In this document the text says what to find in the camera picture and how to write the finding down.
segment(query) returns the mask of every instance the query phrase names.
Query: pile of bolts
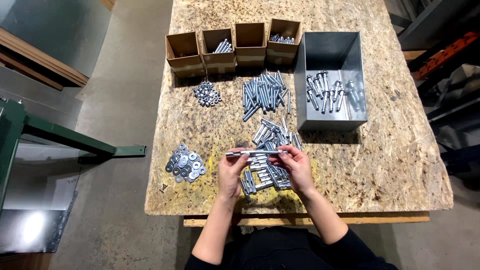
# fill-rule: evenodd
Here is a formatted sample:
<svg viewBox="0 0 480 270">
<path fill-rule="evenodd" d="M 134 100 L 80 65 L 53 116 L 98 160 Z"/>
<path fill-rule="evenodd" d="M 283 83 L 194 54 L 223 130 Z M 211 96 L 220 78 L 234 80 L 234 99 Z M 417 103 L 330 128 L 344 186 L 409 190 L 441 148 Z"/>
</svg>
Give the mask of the pile of bolts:
<svg viewBox="0 0 480 270">
<path fill-rule="evenodd" d="M 333 88 L 328 88 L 327 80 L 328 71 L 319 71 L 317 75 L 312 79 L 311 75 L 307 76 L 307 101 L 310 102 L 315 110 L 319 110 L 318 102 L 316 97 L 323 99 L 322 113 L 325 113 L 327 101 L 329 101 L 329 112 L 332 113 L 334 108 L 334 103 L 338 100 L 336 104 L 336 112 L 339 112 L 342 108 L 343 95 L 345 89 L 342 86 L 342 81 L 338 80 L 335 82 Z"/>
<path fill-rule="evenodd" d="M 232 51 L 232 44 L 228 42 L 227 39 L 220 42 L 218 47 L 215 49 L 213 53 L 221 53 L 221 52 L 231 52 Z"/>
<path fill-rule="evenodd" d="M 248 161 L 251 162 L 249 171 L 243 172 L 243 179 L 240 184 L 243 194 L 250 202 L 250 195 L 255 195 L 257 191 L 274 187 L 275 190 L 291 189 L 290 179 L 287 171 L 278 166 L 272 165 L 268 158 L 272 154 L 279 154 L 281 150 L 275 150 L 282 145 L 294 145 L 301 150 L 300 141 L 297 134 L 288 132 L 285 118 L 282 119 L 282 126 L 279 126 L 265 118 L 262 118 L 261 126 L 253 137 L 252 142 L 257 146 L 257 150 L 238 151 L 238 153 L 227 153 L 226 156 L 236 156 L 249 154 Z M 256 172 L 260 178 L 261 184 L 255 185 L 252 172 Z"/>
<path fill-rule="evenodd" d="M 202 82 L 198 87 L 193 88 L 198 103 L 202 106 L 212 107 L 222 101 L 220 93 L 215 91 L 215 87 L 211 82 Z"/>
<path fill-rule="evenodd" d="M 282 103 L 285 106 L 284 97 L 288 92 L 287 113 L 290 114 L 291 93 L 283 82 L 282 74 L 277 71 L 274 74 L 261 73 L 260 77 L 254 77 L 250 81 L 243 82 L 242 96 L 246 122 L 259 108 L 264 112 L 273 110 Z"/>
<path fill-rule="evenodd" d="M 280 37 L 280 34 L 276 34 L 274 36 L 270 36 L 270 41 L 293 44 L 295 42 L 295 38 L 294 37 L 283 38 L 283 37 Z"/>
</svg>

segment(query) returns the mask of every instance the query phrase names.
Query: person's right hand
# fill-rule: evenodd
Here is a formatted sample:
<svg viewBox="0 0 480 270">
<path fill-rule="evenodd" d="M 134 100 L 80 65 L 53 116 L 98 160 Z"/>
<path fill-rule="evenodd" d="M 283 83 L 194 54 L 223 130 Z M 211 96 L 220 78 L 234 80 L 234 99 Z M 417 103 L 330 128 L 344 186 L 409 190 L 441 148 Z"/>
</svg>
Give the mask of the person's right hand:
<svg viewBox="0 0 480 270">
<path fill-rule="evenodd" d="M 286 150 L 288 154 L 281 153 L 278 158 L 270 157 L 268 161 L 287 170 L 293 191 L 298 195 L 305 195 L 310 191 L 316 192 L 310 158 L 291 145 L 280 146 L 277 150 Z"/>
</svg>

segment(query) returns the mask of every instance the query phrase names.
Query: green metal frame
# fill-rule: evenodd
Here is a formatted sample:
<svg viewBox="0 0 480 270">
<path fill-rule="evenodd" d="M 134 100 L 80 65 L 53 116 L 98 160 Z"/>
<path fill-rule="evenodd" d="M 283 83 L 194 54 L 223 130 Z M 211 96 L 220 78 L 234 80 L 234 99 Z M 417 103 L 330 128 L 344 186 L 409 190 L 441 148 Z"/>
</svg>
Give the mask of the green metal frame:
<svg viewBox="0 0 480 270">
<path fill-rule="evenodd" d="M 31 134 L 80 150 L 79 162 L 145 157 L 146 146 L 115 147 L 71 129 L 50 123 L 25 111 L 25 106 L 0 97 L 0 211 L 20 135 Z"/>
</svg>

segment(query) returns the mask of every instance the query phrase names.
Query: black sleeve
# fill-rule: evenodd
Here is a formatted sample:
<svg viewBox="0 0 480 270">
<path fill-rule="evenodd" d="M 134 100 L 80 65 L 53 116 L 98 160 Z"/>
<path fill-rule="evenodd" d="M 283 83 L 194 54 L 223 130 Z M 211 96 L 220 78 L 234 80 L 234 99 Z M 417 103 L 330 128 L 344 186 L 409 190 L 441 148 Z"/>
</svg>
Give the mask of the black sleeve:
<svg viewBox="0 0 480 270">
<path fill-rule="evenodd" d="M 385 262 L 385 259 L 376 257 L 368 246 L 350 229 L 342 239 L 325 245 L 321 239 L 314 235 L 309 237 L 312 250 L 319 250 L 329 264 L 341 269 L 387 269 L 396 270 L 393 264 Z"/>
<path fill-rule="evenodd" d="M 200 260 L 195 257 L 193 254 L 190 254 L 187 264 L 185 265 L 185 270 L 198 269 L 198 270 L 219 270 L 221 269 L 219 265 L 211 264 L 205 261 Z"/>
</svg>

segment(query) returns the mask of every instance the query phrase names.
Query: hand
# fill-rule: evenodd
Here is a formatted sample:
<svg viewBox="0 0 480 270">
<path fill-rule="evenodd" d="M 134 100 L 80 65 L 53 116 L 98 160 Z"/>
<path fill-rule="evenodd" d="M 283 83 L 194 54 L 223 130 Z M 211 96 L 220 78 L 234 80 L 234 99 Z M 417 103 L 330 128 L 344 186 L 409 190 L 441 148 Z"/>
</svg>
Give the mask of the hand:
<svg viewBox="0 0 480 270">
<path fill-rule="evenodd" d="M 245 148 L 232 148 L 229 152 L 245 151 Z M 236 199 L 240 195 L 240 173 L 247 167 L 248 155 L 240 157 L 223 157 L 218 164 L 218 195 Z"/>
<path fill-rule="evenodd" d="M 278 158 L 270 157 L 268 161 L 287 170 L 293 191 L 298 195 L 305 195 L 310 191 L 317 192 L 313 184 L 310 158 L 291 145 L 280 146 L 277 150 L 286 150 L 288 154 L 280 153 Z"/>
</svg>

